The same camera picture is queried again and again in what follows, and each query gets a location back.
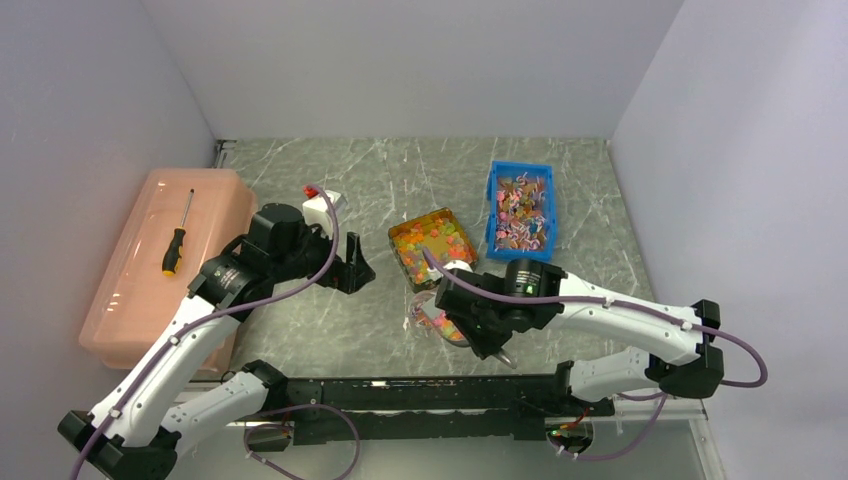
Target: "screwdriver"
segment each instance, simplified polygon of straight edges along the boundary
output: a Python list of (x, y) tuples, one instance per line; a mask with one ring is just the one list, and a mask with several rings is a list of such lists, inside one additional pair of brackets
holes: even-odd
[(162, 274), (166, 277), (172, 277), (177, 274), (180, 269), (180, 260), (183, 258), (183, 238), (185, 237), (185, 219), (188, 217), (188, 207), (191, 205), (191, 197), (194, 196), (194, 189), (188, 192), (188, 201), (186, 208), (183, 210), (183, 219), (180, 221), (180, 226), (174, 229), (174, 238), (171, 239), (171, 244), (168, 245), (168, 250), (165, 251), (165, 258), (162, 259)]

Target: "gray countertop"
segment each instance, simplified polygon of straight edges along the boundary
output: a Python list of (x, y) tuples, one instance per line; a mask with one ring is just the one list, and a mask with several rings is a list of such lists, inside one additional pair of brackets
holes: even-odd
[[(360, 234), (365, 258), (377, 272), (375, 281), (351, 296), (313, 287), (284, 305), (255, 311), (239, 330), (234, 368), (262, 358), (299, 377), (551, 373), (564, 360), (620, 351), (621, 344), (578, 331), (530, 331), (505, 347), (518, 361), (511, 370), (405, 322), (412, 292), (389, 248), (389, 227), (448, 207), (480, 254), (476, 270), (503, 274), (505, 263), (485, 258), (485, 188), (493, 159), (553, 166), (559, 234), (552, 263), (652, 299), (604, 140), (265, 139), (239, 141), (231, 158), (229, 167), (253, 188), (260, 205), (299, 207), (301, 186), (310, 182), (344, 193), (349, 206), (342, 230)], [(279, 285), (276, 292), (293, 285)]]

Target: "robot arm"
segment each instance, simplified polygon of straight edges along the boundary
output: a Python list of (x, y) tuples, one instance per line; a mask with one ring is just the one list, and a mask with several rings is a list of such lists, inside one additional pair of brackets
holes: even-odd
[[(501, 296), (497, 301), (445, 278), (435, 298), (481, 359), (514, 361), (503, 351), (513, 332), (567, 327), (612, 338), (631, 347), (591, 361), (558, 365), (555, 390), (562, 397), (597, 402), (616, 393), (659, 387), (686, 398), (711, 396), (724, 376), (721, 350), (693, 325), (719, 327), (718, 305), (701, 300), (691, 307), (647, 302), (593, 285), (560, 268), (533, 260), (513, 260), (503, 278), (452, 271), (460, 280)], [(567, 302), (540, 303), (539, 297)], [(677, 326), (648, 312), (683, 320)]]
[[(338, 211), (344, 197), (326, 192)], [(262, 361), (251, 362), (228, 382), (172, 407), (203, 360), (250, 310), (192, 323), (215, 310), (269, 298), (276, 283), (315, 275), (331, 253), (328, 206), (322, 198), (304, 202), (304, 213), (268, 204), (251, 220), (247, 234), (206, 261), (165, 331), (130, 374), (90, 412), (69, 412), (59, 432), (83, 450), (96, 431), (87, 459), (109, 478), (165, 478), (177, 458), (227, 423), (289, 403), (288, 379)], [(316, 283), (354, 293), (375, 278), (359, 237), (348, 233), (346, 261), (336, 256)], [(162, 348), (170, 343), (170, 348)], [(132, 391), (123, 408), (120, 399)]]

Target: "colorful candy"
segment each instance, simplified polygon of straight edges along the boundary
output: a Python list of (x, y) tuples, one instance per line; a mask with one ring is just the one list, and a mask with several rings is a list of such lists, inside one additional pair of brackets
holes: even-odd
[(427, 300), (433, 298), (433, 296), (435, 296), (435, 292), (425, 291), (413, 297), (409, 304), (409, 313), (407, 318), (414, 321), (416, 325), (432, 328), (439, 334), (439, 336), (450, 342), (452, 345), (457, 347), (468, 347), (468, 341), (462, 333), (459, 332), (456, 325), (448, 320), (445, 316), (445, 312), (440, 311), (435, 318), (430, 318), (426, 313), (424, 313), (421, 305), (423, 305)]
[(498, 178), (502, 188), (497, 198), (495, 250), (509, 248), (536, 251), (545, 248), (546, 219), (542, 215), (545, 185), (541, 177), (528, 179), (527, 174), (514, 180)]
[(463, 239), (462, 228), (455, 221), (452, 215), (428, 214), (413, 220), (413, 223), (390, 229), (395, 253), (413, 288), (428, 288), (432, 283), (429, 265), (422, 253), (425, 247), (442, 263), (451, 260), (475, 263), (477, 255)]

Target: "orange tray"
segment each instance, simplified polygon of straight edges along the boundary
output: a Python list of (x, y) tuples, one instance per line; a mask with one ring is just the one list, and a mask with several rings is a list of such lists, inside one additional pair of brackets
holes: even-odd
[(436, 287), (427, 275), (422, 248), (427, 247), (442, 263), (462, 260), (474, 268), (477, 251), (449, 208), (413, 218), (389, 229), (389, 243), (413, 292)]
[[(162, 256), (192, 188), (180, 270), (166, 277)], [(112, 252), (80, 345), (108, 367), (133, 368), (168, 326), (203, 262), (247, 231), (256, 206), (256, 195), (232, 170), (152, 171)], [(235, 334), (212, 352), (201, 370), (225, 372), (234, 342)]]

